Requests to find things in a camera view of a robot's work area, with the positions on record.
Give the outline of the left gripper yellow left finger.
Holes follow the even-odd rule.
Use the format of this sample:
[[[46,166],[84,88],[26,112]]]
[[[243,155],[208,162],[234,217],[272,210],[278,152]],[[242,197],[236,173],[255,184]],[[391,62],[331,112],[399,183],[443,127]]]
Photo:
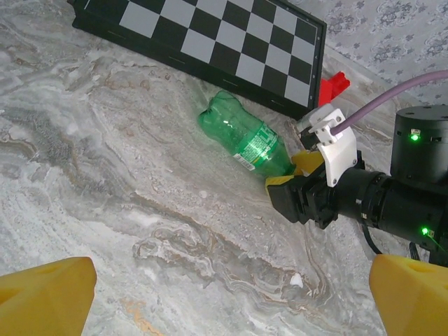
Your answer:
[[[89,257],[0,276],[0,336],[81,336],[96,283]]]

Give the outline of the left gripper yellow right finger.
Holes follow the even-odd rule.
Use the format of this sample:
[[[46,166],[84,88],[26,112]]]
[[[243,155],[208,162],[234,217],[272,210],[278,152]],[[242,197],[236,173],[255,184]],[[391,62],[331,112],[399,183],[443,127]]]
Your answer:
[[[369,285],[387,336],[448,336],[448,268],[381,254]]]

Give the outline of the green bottle barcode label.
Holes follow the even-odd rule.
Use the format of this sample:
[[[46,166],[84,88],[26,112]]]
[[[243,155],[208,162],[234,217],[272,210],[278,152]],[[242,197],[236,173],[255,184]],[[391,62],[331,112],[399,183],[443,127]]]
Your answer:
[[[295,165],[283,139],[229,92],[219,91],[197,121],[210,139],[250,172],[265,177],[293,174]]]

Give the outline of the red plastic block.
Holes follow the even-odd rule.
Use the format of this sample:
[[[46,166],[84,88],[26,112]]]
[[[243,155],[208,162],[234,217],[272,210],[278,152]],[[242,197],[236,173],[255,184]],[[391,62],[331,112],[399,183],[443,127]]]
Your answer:
[[[329,104],[334,98],[342,94],[350,84],[350,80],[342,71],[339,71],[329,79],[321,79],[318,107]]]

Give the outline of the black grey chessboard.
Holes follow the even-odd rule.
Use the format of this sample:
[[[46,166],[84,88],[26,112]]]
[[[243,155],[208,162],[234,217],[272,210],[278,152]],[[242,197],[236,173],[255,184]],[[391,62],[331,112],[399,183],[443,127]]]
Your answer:
[[[326,24],[287,0],[67,0],[73,26],[300,119],[319,104]]]

